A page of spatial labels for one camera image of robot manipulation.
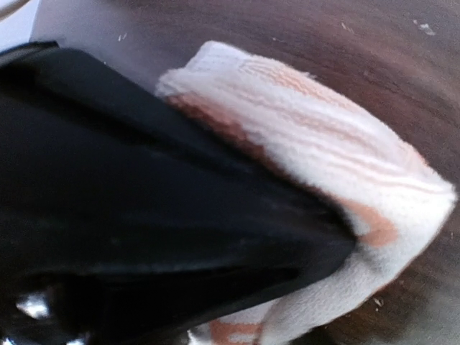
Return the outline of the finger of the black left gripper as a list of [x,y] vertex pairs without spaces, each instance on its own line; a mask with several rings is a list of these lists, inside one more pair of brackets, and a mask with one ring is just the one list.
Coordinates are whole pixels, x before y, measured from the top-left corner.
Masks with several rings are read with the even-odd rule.
[[49,43],[1,54],[1,207],[111,236],[345,235],[332,203],[88,53]]
[[1,337],[147,344],[305,288],[355,247],[332,210],[198,222],[1,211]]

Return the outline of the orange patterned towel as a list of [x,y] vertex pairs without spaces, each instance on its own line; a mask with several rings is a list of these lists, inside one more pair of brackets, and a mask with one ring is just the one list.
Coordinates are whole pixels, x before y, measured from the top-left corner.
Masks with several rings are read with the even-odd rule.
[[358,308],[433,240],[457,200],[391,128],[309,74],[208,41],[158,80],[157,96],[261,163],[332,198],[358,239],[345,264],[302,290],[189,333],[192,344],[288,344]]

